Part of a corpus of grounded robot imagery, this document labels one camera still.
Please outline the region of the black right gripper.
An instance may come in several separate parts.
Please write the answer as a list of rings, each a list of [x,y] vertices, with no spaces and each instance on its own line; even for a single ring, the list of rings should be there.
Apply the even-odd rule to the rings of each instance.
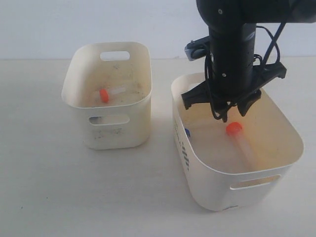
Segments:
[[[281,62],[267,64],[262,72],[260,66],[253,68],[253,81],[244,92],[234,96],[222,94],[216,87],[213,75],[205,73],[205,80],[187,92],[181,94],[185,109],[194,104],[208,103],[211,106],[213,117],[226,123],[228,111],[237,107],[240,115],[244,117],[250,107],[261,98],[261,88],[275,78],[285,78],[287,69]]]

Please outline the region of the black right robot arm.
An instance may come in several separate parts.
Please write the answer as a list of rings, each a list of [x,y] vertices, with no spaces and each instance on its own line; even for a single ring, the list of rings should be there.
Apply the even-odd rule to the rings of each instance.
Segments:
[[[198,0],[197,10],[208,26],[208,36],[188,43],[189,60],[204,59],[204,81],[181,95],[185,109],[208,103],[213,117],[226,122],[228,111],[237,107],[245,116],[261,98],[261,88],[286,76],[280,58],[268,64],[272,50],[288,23],[314,23],[313,0]],[[264,55],[255,53],[257,29],[266,23],[279,25],[270,35]]]

